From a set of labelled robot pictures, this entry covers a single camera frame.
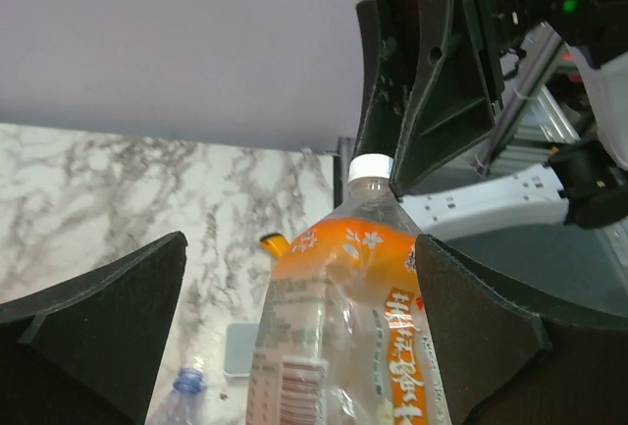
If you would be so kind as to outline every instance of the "bottle label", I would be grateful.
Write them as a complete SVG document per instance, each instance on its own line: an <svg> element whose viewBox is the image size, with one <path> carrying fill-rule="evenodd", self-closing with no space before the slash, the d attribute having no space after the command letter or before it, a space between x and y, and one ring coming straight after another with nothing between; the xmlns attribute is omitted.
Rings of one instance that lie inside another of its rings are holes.
<svg viewBox="0 0 628 425"><path fill-rule="evenodd" d="M294 240L266 294L248 425L448 423L414 242L351 217Z"/></svg>

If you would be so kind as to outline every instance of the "orange label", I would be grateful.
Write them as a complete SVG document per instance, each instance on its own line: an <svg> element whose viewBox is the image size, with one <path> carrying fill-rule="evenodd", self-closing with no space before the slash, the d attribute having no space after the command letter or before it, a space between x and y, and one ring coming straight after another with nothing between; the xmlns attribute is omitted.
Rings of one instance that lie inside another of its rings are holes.
<svg viewBox="0 0 628 425"><path fill-rule="evenodd" d="M352 217L323 220L292 242L272 278L324 273L364 293L387 295L391 287L400 286L420 294L414 269L415 241L416 237L384 224Z"/></svg>
<svg viewBox="0 0 628 425"><path fill-rule="evenodd" d="M392 290L386 300L385 315L391 329L389 372L395 425L427 424L425 384L416 348L411 306L416 294Z"/></svg>

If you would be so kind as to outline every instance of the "white bottle cap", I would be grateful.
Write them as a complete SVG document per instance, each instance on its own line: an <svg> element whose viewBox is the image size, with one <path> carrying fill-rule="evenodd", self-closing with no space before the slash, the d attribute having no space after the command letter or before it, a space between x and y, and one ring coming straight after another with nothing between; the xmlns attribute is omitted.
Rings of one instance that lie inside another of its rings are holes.
<svg viewBox="0 0 628 425"><path fill-rule="evenodd" d="M386 178L391 177L393 159L380 153L367 153L355 157L349 165L349 181L358 178Z"/></svg>

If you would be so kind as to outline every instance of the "barcode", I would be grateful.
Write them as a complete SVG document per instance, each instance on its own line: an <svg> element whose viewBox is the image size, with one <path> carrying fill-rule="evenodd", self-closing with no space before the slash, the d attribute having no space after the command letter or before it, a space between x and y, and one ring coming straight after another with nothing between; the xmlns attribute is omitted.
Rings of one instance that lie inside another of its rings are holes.
<svg viewBox="0 0 628 425"><path fill-rule="evenodd" d="M327 425L322 359L284 356L278 404L279 425Z"/></svg>

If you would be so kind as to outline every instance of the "green led light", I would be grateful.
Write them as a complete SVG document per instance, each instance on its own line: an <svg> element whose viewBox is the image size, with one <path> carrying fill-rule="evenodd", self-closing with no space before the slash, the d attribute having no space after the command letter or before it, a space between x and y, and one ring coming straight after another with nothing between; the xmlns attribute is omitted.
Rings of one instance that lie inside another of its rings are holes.
<svg viewBox="0 0 628 425"><path fill-rule="evenodd" d="M569 15L576 11L577 7L578 0L565 0L565 2L562 4L562 11Z"/></svg>

